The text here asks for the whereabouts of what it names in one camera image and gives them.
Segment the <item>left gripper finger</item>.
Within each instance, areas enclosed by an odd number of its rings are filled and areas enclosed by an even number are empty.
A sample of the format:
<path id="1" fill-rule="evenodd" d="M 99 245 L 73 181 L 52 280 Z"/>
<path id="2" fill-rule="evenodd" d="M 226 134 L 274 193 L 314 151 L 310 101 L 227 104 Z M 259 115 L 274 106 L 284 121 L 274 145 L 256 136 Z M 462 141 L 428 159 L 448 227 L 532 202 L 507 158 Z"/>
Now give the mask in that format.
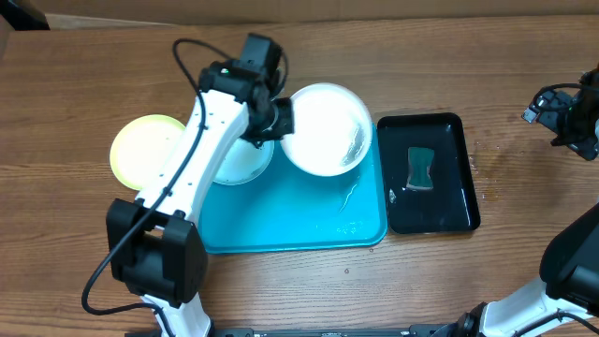
<path id="1" fill-rule="evenodd" d="M 245 134 L 245 140 L 251 143 L 257 149 L 267 141 L 280 140 L 281 136 L 277 134 Z"/>
<path id="2" fill-rule="evenodd" d="M 293 134 L 294 126 L 294 111 L 293 102 L 290 98 L 276 98 L 273 100 L 275 108 L 275 122 L 272 127 L 274 137 L 283 137 L 288 134 Z"/>

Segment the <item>light blue plate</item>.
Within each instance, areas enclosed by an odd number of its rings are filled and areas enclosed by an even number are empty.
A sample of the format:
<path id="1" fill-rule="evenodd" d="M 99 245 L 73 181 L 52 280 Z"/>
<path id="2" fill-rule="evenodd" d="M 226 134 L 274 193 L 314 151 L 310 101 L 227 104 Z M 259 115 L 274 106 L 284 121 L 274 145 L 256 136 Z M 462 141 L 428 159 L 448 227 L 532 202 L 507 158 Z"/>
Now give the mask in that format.
<path id="1" fill-rule="evenodd" d="M 237 139 L 228 150 L 213 181 L 222 185 L 248 183 L 267 168 L 273 154 L 273 141 L 264 142 L 256 148 L 246 140 Z"/>

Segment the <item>white pink-rimmed plate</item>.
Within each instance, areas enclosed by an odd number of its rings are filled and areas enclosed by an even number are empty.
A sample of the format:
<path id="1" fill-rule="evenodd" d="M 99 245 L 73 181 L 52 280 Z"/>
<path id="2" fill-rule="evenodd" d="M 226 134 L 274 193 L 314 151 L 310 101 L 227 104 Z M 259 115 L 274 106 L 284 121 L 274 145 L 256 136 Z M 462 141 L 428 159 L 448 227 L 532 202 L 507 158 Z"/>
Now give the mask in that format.
<path id="1" fill-rule="evenodd" d="M 287 158 L 315 176 L 355 168 L 373 141 L 372 118 L 362 100 L 333 83 L 308 85 L 291 96 L 294 132 L 281 140 Z"/>

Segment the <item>yellow-green plate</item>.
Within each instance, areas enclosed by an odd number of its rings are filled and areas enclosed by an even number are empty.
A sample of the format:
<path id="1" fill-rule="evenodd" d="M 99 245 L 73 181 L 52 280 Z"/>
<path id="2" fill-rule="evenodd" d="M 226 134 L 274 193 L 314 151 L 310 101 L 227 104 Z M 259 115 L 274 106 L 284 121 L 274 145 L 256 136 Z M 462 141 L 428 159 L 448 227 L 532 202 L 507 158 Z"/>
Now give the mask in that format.
<path id="1" fill-rule="evenodd" d="M 165 164 L 185 126 L 162 114 L 139 117 L 127 124 L 110 147 L 110 168 L 124 186 L 139 191 Z"/>

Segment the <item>green scrubbing sponge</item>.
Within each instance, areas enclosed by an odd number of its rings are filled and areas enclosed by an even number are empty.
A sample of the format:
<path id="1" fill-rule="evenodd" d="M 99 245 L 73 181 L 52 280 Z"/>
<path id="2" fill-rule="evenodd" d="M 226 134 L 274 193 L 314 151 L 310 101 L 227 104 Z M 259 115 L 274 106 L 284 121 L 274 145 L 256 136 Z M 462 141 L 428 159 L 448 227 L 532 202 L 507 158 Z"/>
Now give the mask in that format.
<path id="1" fill-rule="evenodd" d="M 406 187 L 416 191 L 430 191 L 433 188 L 431 165 L 434 150 L 422 147 L 408 148 L 408 177 Z"/>

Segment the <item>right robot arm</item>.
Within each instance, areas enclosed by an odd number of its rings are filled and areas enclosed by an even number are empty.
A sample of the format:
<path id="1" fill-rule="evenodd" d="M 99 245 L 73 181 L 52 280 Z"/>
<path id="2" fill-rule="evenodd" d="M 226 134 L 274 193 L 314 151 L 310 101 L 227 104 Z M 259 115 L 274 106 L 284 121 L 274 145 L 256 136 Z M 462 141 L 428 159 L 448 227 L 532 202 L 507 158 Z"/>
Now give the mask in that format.
<path id="1" fill-rule="evenodd" d="M 598 70 L 574 83 L 541 88 L 522 118 L 555 134 L 550 142 L 587 161 L 598 158 Z M 482 302 L 457 322 L 427 336 L 540 336 L 568 322 L 596 334 L 598 316 L 598 207 L 558 234 L 542 256 L 539 276 L 508 297 Z"/>

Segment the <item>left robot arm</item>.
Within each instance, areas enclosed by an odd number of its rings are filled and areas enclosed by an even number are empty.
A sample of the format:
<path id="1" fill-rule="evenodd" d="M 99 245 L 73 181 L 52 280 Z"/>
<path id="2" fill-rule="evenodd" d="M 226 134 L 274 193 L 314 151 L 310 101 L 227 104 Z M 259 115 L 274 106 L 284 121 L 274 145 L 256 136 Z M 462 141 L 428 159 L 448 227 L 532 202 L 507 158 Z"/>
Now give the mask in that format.
<path id="1" fill-rule="evenodd" d="M 197 223 L 226 153 L 238 139 L 259 146 L 293 131 L 276 66 L 214 62 L 192 85 L 195 106 L 167 162 L 134 201 L 115 199 L 106 218 L 102 264 L 153 310 L 162 336 L 212 333 L 198 295 L 207 253 Z"/>

